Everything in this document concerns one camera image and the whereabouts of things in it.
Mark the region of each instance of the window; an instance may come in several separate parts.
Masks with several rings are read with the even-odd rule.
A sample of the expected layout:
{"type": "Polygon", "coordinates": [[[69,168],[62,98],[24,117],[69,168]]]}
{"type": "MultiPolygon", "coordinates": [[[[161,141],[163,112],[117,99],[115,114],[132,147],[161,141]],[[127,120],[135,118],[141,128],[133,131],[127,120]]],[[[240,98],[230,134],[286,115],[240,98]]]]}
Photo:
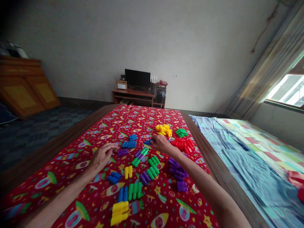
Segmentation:
{"type": "Polygon", "coordinates": [[[304,110],[304,56],[272,89],[266,100],[304,110]]]}

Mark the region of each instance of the left hand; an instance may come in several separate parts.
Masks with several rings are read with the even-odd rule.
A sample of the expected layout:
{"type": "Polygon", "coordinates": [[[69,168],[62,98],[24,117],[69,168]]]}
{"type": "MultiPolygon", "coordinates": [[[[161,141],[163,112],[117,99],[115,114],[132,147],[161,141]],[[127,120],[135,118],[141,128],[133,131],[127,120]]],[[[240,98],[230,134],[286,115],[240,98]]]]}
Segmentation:
{"type": "Polygon", "coordinates": [[[119,147],[114,143],[107,143],[95,151],[88,170],[99,173],[109,162],[113,153],[116,153],[119,147]]]}

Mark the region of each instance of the white wall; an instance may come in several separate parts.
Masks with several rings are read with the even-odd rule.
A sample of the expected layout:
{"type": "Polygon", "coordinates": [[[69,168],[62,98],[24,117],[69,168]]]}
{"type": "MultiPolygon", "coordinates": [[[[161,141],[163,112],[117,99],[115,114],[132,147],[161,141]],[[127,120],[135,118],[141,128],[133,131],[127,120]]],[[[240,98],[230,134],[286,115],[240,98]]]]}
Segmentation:
{"type": "Polygon", "coordinates": [[[250,122],[304,152],[304,114],[262,103],[250,122]]]}
{"type": "Polygon", "coordinates": [[[166,107],[215,112],[241,85],[287,13],[256,39],[275,0],[40,0],[6,38],[41,59],[58,96],[113,101],[124,69],[169,83],[166,107]]]}

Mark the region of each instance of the cardboard box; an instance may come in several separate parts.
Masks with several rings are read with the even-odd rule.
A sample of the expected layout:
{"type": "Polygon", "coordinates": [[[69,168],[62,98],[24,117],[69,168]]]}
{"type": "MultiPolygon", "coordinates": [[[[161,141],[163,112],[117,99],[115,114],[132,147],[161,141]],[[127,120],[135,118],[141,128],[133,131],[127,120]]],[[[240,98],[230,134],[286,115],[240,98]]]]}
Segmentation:
{"type": "Polygon", "coordinates": [[[118,89],[127,89],[127,81],[117,80],[117,88],[118,89]]]}

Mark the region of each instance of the printed tablecloth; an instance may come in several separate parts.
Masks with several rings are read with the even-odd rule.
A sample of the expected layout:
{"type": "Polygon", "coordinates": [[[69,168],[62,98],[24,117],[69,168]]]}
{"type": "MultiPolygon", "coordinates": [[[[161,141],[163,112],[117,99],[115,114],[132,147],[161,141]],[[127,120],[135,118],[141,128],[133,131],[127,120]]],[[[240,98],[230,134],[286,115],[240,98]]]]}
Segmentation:
{"type": "MultiPolygon", "coordinates": [[[[109,227],[111,209],[117,202],[119,189],[138,182],[139,175],[150,167],[147,158],[153,155],[157,155],[161,162],[157,166],[160,174],[142,188],[143,196],[139,200],[129,202],[129,216],[117,226],[218,227],[211,207],[192,180],[185,179],[188,192],[178,192],[176,180],[169,173],[169,157],[143,144],[152,134],[157,133],[155,126],[164,123],[169,124],[172,129],[170,141],[178,137],[175,134],[178,128],[184,128],[189,134],[186,138],[193,140],[178,111],[119,105],[11,191],[3,201],[5,219],[12,224],[18,223],[77,177],[89,164],[93,152],[100,146],[105,143],[122,145],[123,141],[129,140],[130,135],[136,134],[137,148],[128,150],[126,156],[113,156],[108,165],[85,187],[52,227],[109,227]],[[131,164],[135,152],[144,146],[149,148],[149,154],[137,168],[133,167],[133,177],[128,180],[122,177],[116,185],[112,185],[107,180],[110,173],[114,171],[123,175],[124,167],[131,164]]],[[[196,146],[188,157],[210,174],[196,146]]]]}

